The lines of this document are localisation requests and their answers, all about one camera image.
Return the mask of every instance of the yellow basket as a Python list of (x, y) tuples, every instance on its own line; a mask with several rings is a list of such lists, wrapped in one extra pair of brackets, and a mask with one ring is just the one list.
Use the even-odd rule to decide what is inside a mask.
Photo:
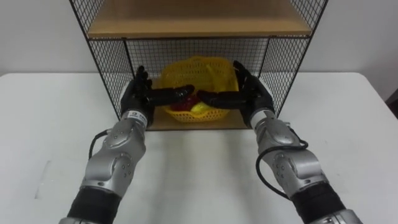
[[(160, 76), (162, 88), (175, 88), (194, 85), (197, 90), (238, 91), (238, 82), (231, 63), (218, 57), (192, 57), (168, 65)], [(229, 110), (212, 108), (202, 113), (190, 111), (172, 111), (169, 106), (164, 110), (179, 122), (193, 123), (216, 121), (224, 118)]]

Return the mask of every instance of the robotic arm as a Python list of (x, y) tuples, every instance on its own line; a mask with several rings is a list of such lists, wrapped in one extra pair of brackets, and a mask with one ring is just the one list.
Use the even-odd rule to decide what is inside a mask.
[(192, 85), (152, 90), (144, 67), (121, 99), (121, 120), (108, 131), (102, 148), (91, 158), (80, 190), (60, 224), (112, 224), (121, 199), (146, 151), (144, 132), (153, 122), (155, 106), (183, 100)]
[[(285, 122), (276, 118), (272, 97), (243, 65), (234, 62), (239, 92), (199, 91), (206, 104), (221, 109), (240, 109), (244, 122), (257, 136), (259, 157), (256, 171), (275, 193), (291, 200), (305, 224), (362, 224), (354, 211), (347, 210), (332, 189), (315, 155)], [(259, 163), (272, 169), (284, 192), (262, 176)]]

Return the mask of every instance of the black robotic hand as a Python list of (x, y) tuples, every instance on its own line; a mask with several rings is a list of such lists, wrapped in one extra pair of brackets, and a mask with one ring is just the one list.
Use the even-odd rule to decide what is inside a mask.
[(135, 79), (130, 81), (121, 98), (121, 114), (129, 110), (141, 111), (147, 116), (147, 126), (150, 126), (154, 121), (156, 106), (178, 103), (191, 95), (194, 90), (195, 87), (193, 85), (153, 90), (152, 80), (148, 79), (148, 73), (145, 68), (140, 66), (137, 69)]
[(269, 109), (274, 111), (271, 95), (258, 78), (239, 62), (234, 61), (235, 75), (238, 80), (239, 91), (209, 92), (199, 90), (197, 96), (204, 103), (214, 108), (239, 109), (244, 123), (250, 127), (250, 119), (255, 111)]

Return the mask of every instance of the black cable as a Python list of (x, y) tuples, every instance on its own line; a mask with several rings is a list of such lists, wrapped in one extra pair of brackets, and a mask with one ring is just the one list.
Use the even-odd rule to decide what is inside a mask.
[(90, 160), (91, 157), (93, 156), (93, 149), (94, 149), (94, 145), (95, 145), (95, 142), (97, 141), (97, 139), (99, 139), (100, 137), (106, 136), (106, 135), (108, 135), (107, 130), (98, 133), (98, 134), (94, 137), (94, 139), (92, 140), (91, 145), (90, 145), (90, 150), (88, 151), (88, 159), (89, 159), (89, 160)]
[(272, 186), (270, 183), (268, 183), (268, 181), (264, 178), (264, 176), (262, 175), (261, 170), (260, 170), (260, 162), (262, 161), (262, 158), (266, 154), (268, 154), (270, 152), (274, 152), (274, 151), (277, 151), (277, 150), (287, 150), (287, 149), (306, 149), (308, 147), (308, 143), (306, 141), (301, 140), (300, 138), (299, 138), (299, 141), (300, 141), (301, 146), (275, 146), (275, 147), (270, 147), (269, 149), (267, 149), (264, 152), (260, 153), (259, 156), (256, 159), (256, 172), (257, 172), (257, 175), (259, 176), (261, 182), (265, 186), (267, 186), (269, 189), (271, 189), (273, 192), (275, 192), (276, 194), (282, 196), (283, 198), (286, 198), (287, 200), (290, 200), (290, 199), (285, 193), (283, 193), (280, 190), (276, 189), (274, 186)]

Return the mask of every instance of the yellow fruit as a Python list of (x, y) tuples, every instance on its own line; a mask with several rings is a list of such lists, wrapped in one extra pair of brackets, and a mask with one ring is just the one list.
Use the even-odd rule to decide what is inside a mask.
[(191, 112), (193, 112), (193, 113), (202, 113), (202, 112), (205, 112), (205, 111), (210, 110), (210, 109), (212, 109), (211, 106), (207, 105), (204, 102), (200, 102), (200, 103), (196, 104), (195, 106), (193, 106), (193, 108), (191, 109)]

